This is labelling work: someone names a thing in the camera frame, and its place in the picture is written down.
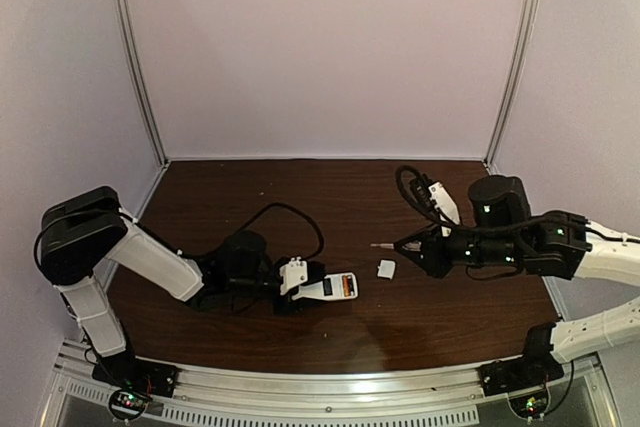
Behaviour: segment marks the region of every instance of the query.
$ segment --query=small white block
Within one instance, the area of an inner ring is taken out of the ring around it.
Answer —
[[[393,260],[381,260],[378,266],[378,277],[393,279],[396,272],[396,263]]]

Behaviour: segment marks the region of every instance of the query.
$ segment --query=aluminum frame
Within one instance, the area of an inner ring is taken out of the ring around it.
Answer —
[[[140,115],[142,116],[145,130],[149,137],[149,141],[151,142],[151,148],[153,150],[156,163],[160,167],[164,167],[167,164],[168,159],[162,145],[162,139],[160,138],[160,132],[158,131],[158,124],[154,117],[153,109],[151,108],[149,93],[142,75],[142,65],[140,64],[138,48],[133,34],[129,2],[128,0],[114,0],[114,2],[116,14],[118,16],[118,24],[120,26],[120,33],[122,34],[122,43],[126,55],[127,66],[129,68],[129,73],[131,74],[131,82],[138,101],[138,107],[140,108]]]
[[[520,25],[518,26],[518,35],[516,37],[516,45],[509,67],[507,83],[505,85],[500,110],[496,119],[496,125],[491,135],[485,164],[492,166],[495,162],[500,142],[504,136],[504,132],[511,114],[511,108],[515,100],[518,83],[524,67],[525,56],[529,47],[529,41],[533,32],[533,26],[538,11],[540,0],[523,0],[522,12],[520,14]]]
[[[86,344],[70,340],[63,343],[48,400],[41,412],[38,424],[41,427],[58,425],[66,395],[103,404],[114,390],[91,379],[93,365],[84,359],[87,348]],[[476,371],[478,365],[341,375],[266,374],[178,365],[174,397],[159,399],[162,405],[145,415],[196,426],[208,425],[211,421],[208,419],[214,417],[229,419],[227,425],[248,426],[253,421],[256,425],[270,422],[273,427],[280,424],[355,427],[376,422],[393,425],[393,421],[403,426],[412,425],[411,421],[416,419],[431,419],[434,427],[478,425],[481,421],[478,405],[507,398],[506,394],[484,397]],[[584,377],[590,387],[589,397],[599,425],[618,426],[615,405],[598,358],[576,361],[575,377]]]

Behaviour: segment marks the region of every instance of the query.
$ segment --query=black mounting plate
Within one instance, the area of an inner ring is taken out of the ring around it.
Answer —
[[[148,379],[151,382],[151,395],[173,397],[173,390],[178,376],[178,368],[175,365],[136,359],[136,373],[137,379],[131,386],[133,391],[146,393],[149,387]],[[99,382],[122,387],[122,385],[114,384],[113,379],[107,375],[100,364],[94,367],[91,377]]]
[[[551,355],[499,360],[478,368],[484,395],[499,395],[544,385],[561,379],[564,369]]]

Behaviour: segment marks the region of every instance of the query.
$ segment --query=black cable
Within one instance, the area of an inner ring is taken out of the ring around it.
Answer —
[[[118,412],[118,411],[114,410],[114,409],[113,409],[112,404],[115,402],[115,399],[116,399],[116,398],[117,398],[121,393],[124,393],[124,394],[133,393],[133,394],[138,395],[138,396],[139,396],[140,398],[142,398],[143,400],[145,400],[144,410],[141,410],[141,411],[139,411],[139,412],[136,412],[136,413],[135,413],[135,415],[124,415],[124,414],[122,414],[122,413],[120,413],[120,412]],[[137,394],[136,392],[129,392],[129,391],[127,391],[126,389],[119,389],[119,390],[114,391],[114,392],[109,396],[109,400],[107,401],[107,409],[109,409],[109,413],[110,413],[111,415],[113,415],[113,417],[114,417],[114,418],[116,418],[116,419],[118,419],[118,420],[121,420],[121,421],[123,421],[123,422],[126,422],[126,421],[131,422],[131,421],[134,421],[134,420],[136,420],[136,419],[139,419],[139,418],[142,416],[142,414],[144,414],[144,413],[147,411],[147,405],[148,405],[148,403],[149,403],[149,401],[148,401],[146,398],[144,398],[144,396],[141,396],[141,395]]]
[[[93,355],[95,355],[95,356],[96,356],[96,362],[91,362],[91,361],[87,358],[87,354],[88,354],[89,352],[93,352]],[[84,356],[84,360],[85,360],[88,364],[91,364],[91,365],[94,365],[94,366],[98,365],[98,356],[96,355],[95,351],[93,350],[93,347],[89,346],[89,348],[87,348],[87,349],[84,351],[83,356]]]
[[[567,389],[564,391],[564,394],[562,395],[562,397],[560,398],[560,400],[558,401],[558,403],[549,411],[545,412],[544,415],[545,417],[547,415],[553,414],[556,410],[558,410],[560,408],[560,406],[563,404],[563,402],[565,400],[567,400],[567,397],[569,396],[569,392],[571,391],[571,386],[573,385],[573,378],[575,376],[576,373],[576,366],[574,361],[571,361],[571,376],[569,377],[569,383],[567,384]]]
[[[467,265],[464,269],[464,273],[466,274],[467,277],[469,277],[471,280],[477,280],[478,282],[488,282],[491,280],[498,280],[498,279],[506,279],[508,277],[515,277],[516,275],[520,275],[522,273],[522,267],[518,267],[518,266],[513,266],[513,270],[511,272],[503,272],[501,274],[495,274],[495,275],[490,275],[487,277],[474,277],[473,275],[470,274],[471,269],[477,269],[480,270],[481,267],[472,267],[470,265]]]
[[[409,206],[411,206],[414,210],[416,210],[418,213],[420,213],[423,217],[425,217],[427,220],[431,221],[432,223],[439,225],[441,227],[446,227],[449,228],[451,230],[458,230],[458,231],[462,231],[462,232],[472,232],[475,234],[484,234],[484,235],[505,235],[505,234],[513,234],[513,233],[518,233],[521,230],[527,228],[527,227],[533,227],[536,225],[540,225],[542,223],[545,222],[553,222],[565,227],[570,227],[573,228],[575,230],[578,231],[582,231],[582,232],[590,232],[593,233],[595,235],[598,235],[599,237],[601,237],[603,240],[607,240],[610,242],[624,242],[625,240],[622,238],[617,238],[617,237],[608,237],[604,234],[602,234],[601,232],[598,232],[597,230],[591,228],[591,227],[587,227],[586,225],[577,223],[577,222],[571,222],[569,220],[565,220],[562,218],[559,218],[557,216],[558,212],[557,211],[549,211],[546,212],[542,215],[535,215],[532,216],[531,218],[529,218],[528,220],[522,221],[522,222],[516,222],[510,225],[506,225],[506,226],[501,226],[501,227],[468,227],[462,224],[456,224],[455,222],[451,222],[451,219],[448,219],[448,217],[446,217],[446,215],[444,215],[442,212],[438,212],[439,215],[434,214],[432,208],[430,206],[425,205],[420,199],[418,199],[416,196],[412,196],[412,194],[410,194],[407,191],[406,186],[404,185],[404,181],[403,181],[403,174],[404,173],[411,173],[413,174],[413,176],[415,177],[416,181],[420,183],[420,186],[425,189],[426,191],[428,191],[429,189],[429,185],[427,185],[424,177],[422,176],[421,172],[418,171],[417,169],[415,169],[414,167],[411,167],[410,165],[402,165],[400,166],[397,170],[396,170],[396,186],[398,188],[398,192],[400,193],[400,195],[402,196],[402,198],[407,202],[407,204],[409,204]],[[640,244],[640,239],[635,239],[635,238],[629,238],[626,239],[626,242],[631,242],[631,243],[637,243]]]
[[[313,220],[313,218],[310,215],[305,214],[300,209],[297,209],[292,205],[285,204],[283,202],[272,202],[271,204],[265,205],[262,209],[256,212],[249,220],[247,220],[244,224],[238,227],[234,232],[234,234],[237,234],[238,232],[245,230],[247,227],[249,227],[251,224],[253,224],[256,220],[258,220],[260,217],[262,217],[264,214],[266,214],[269,210],[273,209],[274,207],[279,207],[281,209],[288,210],[289,212],[292,212],[297,216],[301,217],[311,226],[311,228],[315,232],[316,237],[318,239],[318,247],[316,248],[316,250],[313,251],[311,255],[307,255],[306,257],[303,257],[303,260],[311,260],[314,257],[317,257],[318,255],[320,255],[324,250],[324,235],[322,235],[322,231],[320,230],[320,227],[318,226],[316,221]]]
[[[264,261],[268,264],[269,271],[273,269],[273,265],[271,264],[271,261],[269,260],[268,257],[265,258]],[[243,314],[244,312],[249,310],[251,307],[256,305],[258,301],[264,298],[264,294],[261,294],[259,292],[259,288],[260,288],[260,285],[263,284],[265,277],[267,276],[267,273],[268,272],[264,272],[264,271],[261,271],[258,273],[256,278],[254,279],[253,288],[251,289],[251,296],[250,296],[251,300],[249,301],[249,303],[247,303],[243,307],[236,309],[236,295],[234,293],[231,294],[231,297],[229,299],[229,308],[231,309],[232,314],[235,314],[235,315]]]
[[[539,257],[540,253],[531,247],[525,240],[522,238],[521,232],[516,232],[513,234],[513,240],[515,244],[522,250],[525,254],[530,257]]]

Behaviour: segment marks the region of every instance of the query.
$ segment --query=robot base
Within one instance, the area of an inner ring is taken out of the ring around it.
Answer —
[[[149,391],[150,384],[151,390],[149,393],[151,395],[173,397],[173,390],[178,376],[178,368],[176,366],[136,359],[136,371],[139,372],[139,375],[131,385],[133,391],[146,394]],[[99,382],[122,387],[122,385],[114,383],[113,378],[107,374],[100,364],[95,366],[91,377]]]

